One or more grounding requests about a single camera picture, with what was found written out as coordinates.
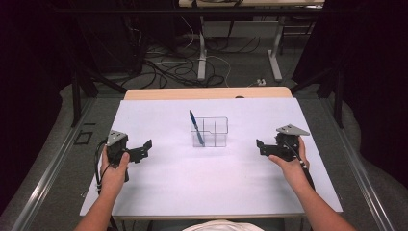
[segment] pen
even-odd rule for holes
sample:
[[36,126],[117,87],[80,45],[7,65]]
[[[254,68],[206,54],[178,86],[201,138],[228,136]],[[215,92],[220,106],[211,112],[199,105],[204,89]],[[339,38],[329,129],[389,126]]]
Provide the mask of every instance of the pen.
[[200,141],[200,144],[204,146],[203,138],[201,137],[201,134],[200,134],[200,132],[198,131],[197,122],[195,121],[195,117],[194,117],[194,115],[192,114],[192,111],[191,111],[191,110],[190,110],[190,117],[191,117],[192,124],[194,125],[195,130],[197,131],[198,140]]

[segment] person's right hand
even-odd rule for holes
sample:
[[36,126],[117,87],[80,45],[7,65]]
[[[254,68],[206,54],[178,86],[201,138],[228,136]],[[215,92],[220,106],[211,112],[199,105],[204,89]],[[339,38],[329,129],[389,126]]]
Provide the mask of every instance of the person's right hand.
[[116,168],[111,167],[108,161],[107,147],[104,146],[102,151],[101,174],[103,171],[105,172],[102,177],[101,195],[113,198],[116,198],[119,195],[125,181],[125,171],[128,167],[129,159],[129,153],[125,152],[122,155],[119,166]]
[[[301,137],[299,137],[299,155],[303,162],[306,164],[306,166],[309,168],[310,164],[306,158],[305,144]],[[303,169],[300,166],[300,162],[297,159],[294,159],[291,162],[287,162],[273,155],[273,153],[269,155],[269,159],[282,168],[283,174],[292,188],[309,185],[309,182],[307,181]]]

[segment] black curtain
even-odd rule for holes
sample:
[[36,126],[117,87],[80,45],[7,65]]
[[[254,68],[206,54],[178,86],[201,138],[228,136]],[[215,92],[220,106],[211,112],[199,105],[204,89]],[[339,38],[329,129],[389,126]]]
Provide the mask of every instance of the black curtain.
[[302,84],[340,64],[344,101],[362,132],[361,154],[408,188],[408,2],[327,0],[324,8],[339,13],[319,17],[293,79]]
[[42,149],[59,113],[70,72],[37,1],[0,4],[0,213]]

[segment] person's left hand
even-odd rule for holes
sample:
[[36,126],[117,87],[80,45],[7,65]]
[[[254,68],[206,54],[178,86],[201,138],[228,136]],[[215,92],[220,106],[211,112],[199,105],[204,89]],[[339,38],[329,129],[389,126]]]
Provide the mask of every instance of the person's left hand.
[[129,163],[129,158],[129,153],[123,153],[119,166],[117,168],[111,167],[108,162],[107,147],[106,145],[104,146],[102,151],[101,175],[103,174],[103,177],[100,195],[111,196],[113,198],[119,195],[125,181],[125,171]]

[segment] person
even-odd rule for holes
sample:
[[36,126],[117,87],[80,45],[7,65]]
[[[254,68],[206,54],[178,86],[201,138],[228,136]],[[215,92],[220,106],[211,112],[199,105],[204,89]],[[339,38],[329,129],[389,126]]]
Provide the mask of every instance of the person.
[[101,172],[102,188],[100,194],[75,230],[107,230],[116,198],[125,181],[125,171],[129,164],[129,158],[129,153],[125,152],[119,166],[110,167],[107,148],[106,145],[104,146],[100,169],[105,172]]
[[[307,167],[310,164],[306,158],[306,150],[303,139],[299,137],[299,155]],[[298,197],[300,204],[302,205],[306,217],[308,218],[313,230],[356,230],[350,223],[348,223],[343,217],[336,213],[310,186],[303,169],[300,166],[300,162],[294,159],[291,162],[286,162],[283,159],[273,155],[268,156],[268,158],[279,165],[288,181],[289,185],[293,189],[294,193]],[[106,154],[106,147],[103,150],[102,156],[102,167],[105,169],[108,166]],[[111,216],[112,209],[115,204],[115,199],[120,193],[120,190],[124,182],[124,174],[129,163],[129,154],[125,153],[122,156],[122,160],[118,168],[108,167],[103,178],[102,178],[102,189],[101,194],[96,199],[92,207],[89,209],[87,214],[78,224],[75,230],[106,230],[108,227],[109,219]],[[157,221],[158,225],[153,222],[153,230],[205,230],[206,227],[212,227],[213,229],[218,225],[219,227],[227,227],[225,230],[263,230],[259,227],[253,225],[252,223],[257,223],[256,221],[251,222],[256,219],[248,219],[249,222],[231,222],[229,220],[214,220],[208,222],[202,222],[200,224],[195,224],[191,220],[187,220],[190,223],[190,227],[185,227],[185,225],[179,225],[175,227],[166,227],[168,222]]]

